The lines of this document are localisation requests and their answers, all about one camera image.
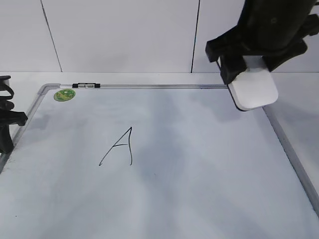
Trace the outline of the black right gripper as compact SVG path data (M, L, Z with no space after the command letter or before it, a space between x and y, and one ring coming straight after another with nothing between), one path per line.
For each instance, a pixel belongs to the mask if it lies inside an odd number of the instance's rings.
M237 24L206 43L210 62L220 57L225 85L247 70L243 56L262 56L262 66L273 72L306 53L304 38L319 31L319 17L311 14L315 0L247 0Z

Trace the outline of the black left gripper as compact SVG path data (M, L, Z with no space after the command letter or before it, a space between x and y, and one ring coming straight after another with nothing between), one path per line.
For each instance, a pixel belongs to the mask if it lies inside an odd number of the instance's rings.
M24 126L28 120L24 112L13 111L14 103L8 100L0 102L0 151L12 152L14 145L10 136L9 125Z

